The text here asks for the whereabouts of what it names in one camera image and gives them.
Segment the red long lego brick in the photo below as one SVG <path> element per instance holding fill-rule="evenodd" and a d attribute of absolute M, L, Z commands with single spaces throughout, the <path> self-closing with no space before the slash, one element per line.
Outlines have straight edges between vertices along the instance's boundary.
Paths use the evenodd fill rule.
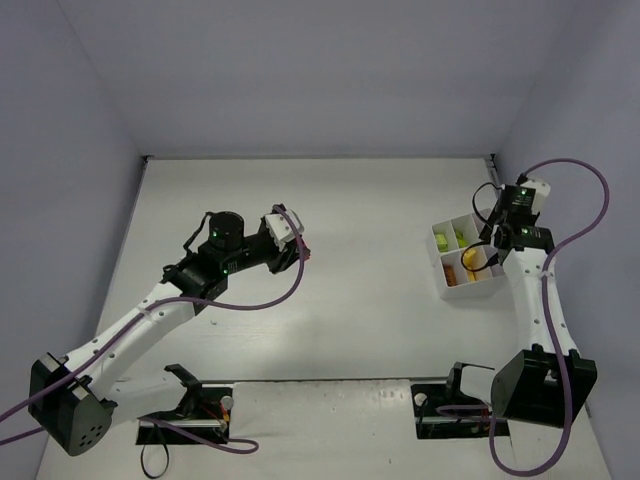
<path fill-rule="evenodd" d="M 305 262 L 308 261 L 311 258 L 311 249 L 308 247 L 308 245 L 304 243 L 304 260 Z"/>

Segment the light green lego brick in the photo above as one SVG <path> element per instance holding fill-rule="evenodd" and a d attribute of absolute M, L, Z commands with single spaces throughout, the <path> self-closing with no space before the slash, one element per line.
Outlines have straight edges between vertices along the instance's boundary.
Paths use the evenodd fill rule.
<path fill-rule="evenodd" d="M 444 233 L 435 233 L 434 240 L 439 252 L 446 253 L 449 251 L 449 242 Z"/>

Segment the brown lego brick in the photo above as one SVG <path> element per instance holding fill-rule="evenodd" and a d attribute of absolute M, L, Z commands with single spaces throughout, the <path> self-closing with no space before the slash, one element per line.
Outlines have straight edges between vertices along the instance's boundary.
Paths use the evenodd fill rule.
<path fill-rule="evenodd" d="M 454 268 L 451 265 L 444 265 L 443 271 L 444 271 L 446 285 L 449 288 L 456 287 L 458 285 L 458 282 L 457 282 L 457 277 L 456 277 Z"/>

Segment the dark green lego brick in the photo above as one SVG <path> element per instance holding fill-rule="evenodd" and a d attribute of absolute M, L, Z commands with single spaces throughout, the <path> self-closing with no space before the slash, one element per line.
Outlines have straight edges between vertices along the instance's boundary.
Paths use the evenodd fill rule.
<path fill-rule="evenodd" d="M 456 242 L 458 244 L 458 247 L 461 249 L 467 248 L 469 246 L 468 241 L 466 240 L 465 236 L 463 235 L 462 232 L 455 230 L 455 237 L 456 237 Z"/>

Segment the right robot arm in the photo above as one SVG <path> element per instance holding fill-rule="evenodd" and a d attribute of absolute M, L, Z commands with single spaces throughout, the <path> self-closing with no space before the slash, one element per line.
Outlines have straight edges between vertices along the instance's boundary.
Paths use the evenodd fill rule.
<path fill-rule="evenodd" d="M 597 379 L 594 361 L 571 338 L 556 286 L 549 229 L 536 224 L 550 186 L 522 178 L 499 189 L 480 220 L 472 249 L 490 248 L 486 268 L 499 266 L 514 300 L 518 350 L 499 369 L 457 362 L 446 382 L 455 405 L 486 403 L 501 419 L 561 428 L 577 417 Z"/>

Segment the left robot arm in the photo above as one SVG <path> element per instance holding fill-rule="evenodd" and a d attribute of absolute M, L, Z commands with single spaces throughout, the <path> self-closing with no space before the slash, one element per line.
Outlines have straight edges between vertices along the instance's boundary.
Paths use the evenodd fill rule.
<path fill-rule="evenodd" d="M 149 415 L 188 418 L 199 407 L 203 384 L 185 367 L 125 379 L 125 373 L 173 330 L 195 319 L 218 297 L 230 276 L 264 265 L 272 274 L 302 267 L 310 251 L 299 216 L 282 204 L 247 235 L 243 218 L 207 212 L 197 230 L 207 234 L 184 257 L 164 267 L 161 280 L 133 309 L 81 347 L 62 357 L 46 354 L 31 368 L 28 411 L 70 456 L 94 448 L 121 423 Z"/>

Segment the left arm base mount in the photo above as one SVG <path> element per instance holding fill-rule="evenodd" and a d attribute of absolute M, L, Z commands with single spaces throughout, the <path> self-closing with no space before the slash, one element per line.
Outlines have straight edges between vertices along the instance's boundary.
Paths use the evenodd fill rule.
<path fill-rule="evenodd" d="M 179 364 L 165 367 L 186 389 L 186 393 L 171 411 L 152 413 L 159 419 L 185 430 L 190 435 L 210 441 L 217 445 L 228 443 L 233 408 L 233 385 L 208 383 L 198 380 L 186 368 Z M 168 427 L 142 422 L 138 427 L 136 444 L 142 447 L 140 466 L 147 479 L 160 479 L 170 465 L 170 445 L 196 445 L 197 441 L 180 435 Z M 159 446 L 165 455 L 165 466 L 159 473 L 151 473 L 146 465 L 147 446 Z"/>

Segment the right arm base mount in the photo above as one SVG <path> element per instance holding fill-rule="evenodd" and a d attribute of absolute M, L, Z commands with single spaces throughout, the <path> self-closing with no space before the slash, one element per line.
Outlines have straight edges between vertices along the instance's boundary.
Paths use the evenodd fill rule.
<path fill-rule="evenodd" d="M 492 367 L 456 362 L 446 378 L 410 382 L 418 440 L 489 436 Z"/>

